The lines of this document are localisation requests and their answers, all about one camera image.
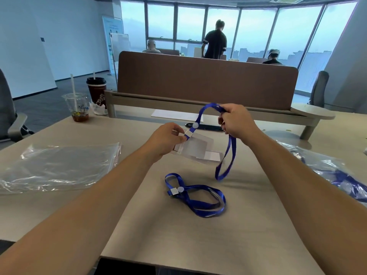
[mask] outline bubble tea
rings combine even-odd
[[[67,107],[71,112],[73,120],[76,122],[84,122],[89,119],[88,114],[88,96],[84,93],[68,93],[62,96],[67,102]]]

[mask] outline glass window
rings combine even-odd
[[[317,74],[333,52],[357,2],[328,5],[301,65],[296,89],[311,92]]]
[[[181,54],[185,55],[186,57],[193,57],[195,47],[200,47],[200,53],[201,53],[201,44],[195,44],[195,43],[177,42],[175,49],[178,50]]]
[[[298,67],[321,6],[280,9],[269,49],[279,49],[279,61]]]
[[[248,57],[263,57],[275,13],[275,9],[242,10],[232,58],[246,61]]]
[[[177,39],[201,41],[205,9],[178,7]]]
[[[173,42],[172,41],[156,40],[155,42],[156,42],[156,48],[172,49],[173,50]]]
[[[233,39],[235,37],[235,31],[238,20],[238,9],[215,9],[209,8],[208,10],[208,20],[205,29],[205,34],[215,29],[215,23],[218,19],[224,21],[223,33],[227,37],[227,51],[224,52],[227,55],[227,60],[231,56]]]
[[[148,4],[149,37],[173,39],[173,6]]]
[[[121,1],[121,14],[130,50],[142,52],[146,49],[144,3]]]

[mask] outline desk divider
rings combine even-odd
[[[246,107],[290,110],[298,70],[182,56],[123,51],[117,91]]]

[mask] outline chair armrest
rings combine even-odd
[[[13,142],[18,142],[23,139],[21,128],[27,120],[27,115],[23,113],[17,113],[15,122],[8,129],[8,137]]]

